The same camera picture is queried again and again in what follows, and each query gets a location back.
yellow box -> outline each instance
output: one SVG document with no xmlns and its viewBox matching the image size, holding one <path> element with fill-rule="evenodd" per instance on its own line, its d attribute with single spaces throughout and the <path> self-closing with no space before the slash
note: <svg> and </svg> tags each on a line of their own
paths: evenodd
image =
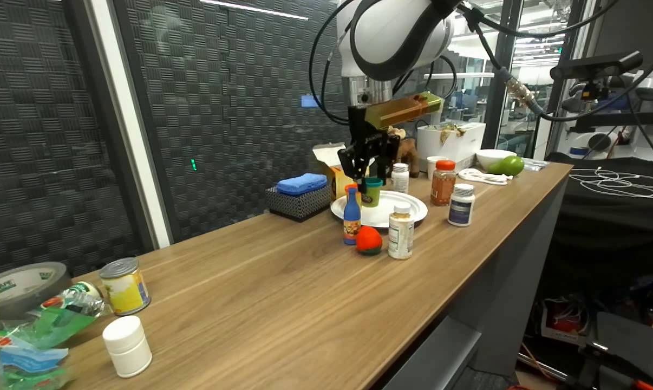
<svg viewBox="0 0 653 390">
<path fill-rule="evenodd" d="M 337 144 L 317 145 L 312 148 L 312 153 L 315 154 L 317 162 L 319 162 L 322 174 L 326 175 L 332 202 L 340 197 L 345 197 L 346 190 L 344 188 L 354 182 L 353 179 L 346 176 L 346 174 L 341 170 L 341 161 L 338 158 L 338 151 L 345 148 L 346 145 L 344 145 L 343 142 Z"/>
</svg>

patterned box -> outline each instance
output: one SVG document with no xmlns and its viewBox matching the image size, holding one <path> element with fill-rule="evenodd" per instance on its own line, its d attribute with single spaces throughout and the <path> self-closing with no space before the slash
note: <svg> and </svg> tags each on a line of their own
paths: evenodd
<svg viewBox="0 0 653 390">
<path fill-rule="evenodd" d="M 266 190 L 266 206 L 269 211 L 297 222 L 303 222 L 319 214 L 329 207 L 330 201 L 331 192 L 328 185 L 319 190 L 303 193 L 299 197 L 280 193 L 275 186 Z"/>
</svg>

wooden countertop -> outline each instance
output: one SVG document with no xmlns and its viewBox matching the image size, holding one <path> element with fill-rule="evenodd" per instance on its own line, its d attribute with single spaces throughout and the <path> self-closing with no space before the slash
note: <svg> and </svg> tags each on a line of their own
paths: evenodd
<svg viewBox="0 0 653 390">
<path fill-rule="evenodd" d="M 329 211 L 302 224 L 265 214 L 142 255 L 151 366 L 116 376 L 100 338 L 108 316 L 70 340 L 68 388 L 368 388 L 570 168 L 474 183 L 470 227 L 449 225 L 430 181 L 411 180 L 430 211 L 406 261 L 358 255 Z"/>
</svg>

green cup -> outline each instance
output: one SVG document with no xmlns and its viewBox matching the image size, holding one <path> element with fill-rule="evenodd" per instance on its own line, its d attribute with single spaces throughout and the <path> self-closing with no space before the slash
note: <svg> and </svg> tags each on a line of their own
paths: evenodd
<svg viewBox="0 0 653 390">
<path fill-rule="evenodd" d="M 382 180 L 379 178 L 365 178 L 368 189 L 363 194 L 363 207 L 377 207 L 379 205 L 379 192 L 382 190 Z"/>
</svg>

red ball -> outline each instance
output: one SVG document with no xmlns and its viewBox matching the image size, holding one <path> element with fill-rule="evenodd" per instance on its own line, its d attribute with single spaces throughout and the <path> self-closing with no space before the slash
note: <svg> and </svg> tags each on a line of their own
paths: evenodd
<svg viewBox="0 0 653 390">
<path fill-rule="evenodd" d="M 356 250 L 364 255 L 376 255 L 382 250 L 382 236 L 371 226 L 361 227 L 356 236 Z"/>
</svg>

